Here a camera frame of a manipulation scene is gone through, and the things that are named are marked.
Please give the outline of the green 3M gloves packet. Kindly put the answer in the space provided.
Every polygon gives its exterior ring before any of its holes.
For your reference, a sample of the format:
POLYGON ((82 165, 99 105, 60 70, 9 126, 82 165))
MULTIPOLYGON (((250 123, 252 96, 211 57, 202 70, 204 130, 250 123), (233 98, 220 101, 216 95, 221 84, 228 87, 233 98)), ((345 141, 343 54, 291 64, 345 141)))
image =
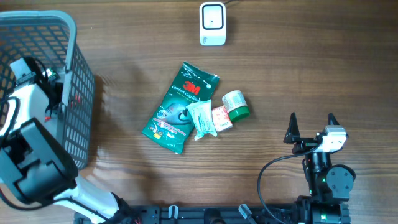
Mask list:
POLYGON ((163 100, 142 130, 158 145, 181 154, 194 129, 187 106, 211 99, 220 78, 184 62, 163 100))

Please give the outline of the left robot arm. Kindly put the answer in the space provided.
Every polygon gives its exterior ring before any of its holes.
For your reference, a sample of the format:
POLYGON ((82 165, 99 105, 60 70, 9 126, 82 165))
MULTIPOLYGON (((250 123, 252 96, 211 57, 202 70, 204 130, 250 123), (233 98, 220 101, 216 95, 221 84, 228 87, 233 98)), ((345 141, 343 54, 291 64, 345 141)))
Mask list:
POLYGON ((5 100, 9 112, 1 130, 1 179, 20 205, 5 195, 1 199, 20 211, 60 205, 92 223, 139 223, 123 199, 79 175, 72 157, 44 126, 51 90, 46 73, 25 73, 5 100))

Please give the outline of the green lidded jar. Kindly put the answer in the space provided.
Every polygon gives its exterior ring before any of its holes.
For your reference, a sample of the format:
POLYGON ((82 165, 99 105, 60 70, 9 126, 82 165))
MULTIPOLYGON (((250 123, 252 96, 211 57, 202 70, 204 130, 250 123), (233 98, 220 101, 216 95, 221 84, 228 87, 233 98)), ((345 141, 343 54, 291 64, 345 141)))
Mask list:
POLYGON ((222 97, 230 120, 235 123, 247 118, 251 113, 240 90, 233 90, 222 97))

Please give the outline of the red white small carton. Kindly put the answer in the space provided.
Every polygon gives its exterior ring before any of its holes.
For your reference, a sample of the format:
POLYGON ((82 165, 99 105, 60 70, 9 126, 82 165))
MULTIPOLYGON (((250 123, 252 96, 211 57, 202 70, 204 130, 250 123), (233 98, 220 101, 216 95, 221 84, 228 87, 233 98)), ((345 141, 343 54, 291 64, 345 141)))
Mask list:
POLYGON ((225 106, 219 106, 212 109, 213 124, 218 133, 226 131, 233 127, 225 106))

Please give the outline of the white teal tissue packet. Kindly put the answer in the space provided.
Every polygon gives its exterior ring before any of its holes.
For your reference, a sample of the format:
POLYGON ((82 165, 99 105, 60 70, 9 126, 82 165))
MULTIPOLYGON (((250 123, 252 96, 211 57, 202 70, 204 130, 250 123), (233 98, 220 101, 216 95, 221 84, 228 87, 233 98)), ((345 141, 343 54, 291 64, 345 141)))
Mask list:
POLYGON ((194 140, 197 141, 206 134, 217 137, 218 133, 212 118, 211 100, 191 103, 187 106, 187 110, 197 131, 194 140))

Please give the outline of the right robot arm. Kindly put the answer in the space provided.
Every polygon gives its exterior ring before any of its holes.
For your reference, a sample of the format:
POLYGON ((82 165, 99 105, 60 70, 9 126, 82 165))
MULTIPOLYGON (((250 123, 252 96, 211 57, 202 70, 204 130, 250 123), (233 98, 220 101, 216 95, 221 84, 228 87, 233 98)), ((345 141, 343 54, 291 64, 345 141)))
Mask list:
POLYGON ((331 155, 341 151, 349 138, 345 128, 337 122, 333 113, 328 115, 328 124, 312 138, 300 135, 295 113, 290 115, 284 143, 292 144, 292 154, 303 156, 305 179, 310 195, 300 196, 292 210, 302 219, 326 219, 321 216, 336 215, 341 204, 350 198, 356 174, 343 164, 331 163, 331 155))

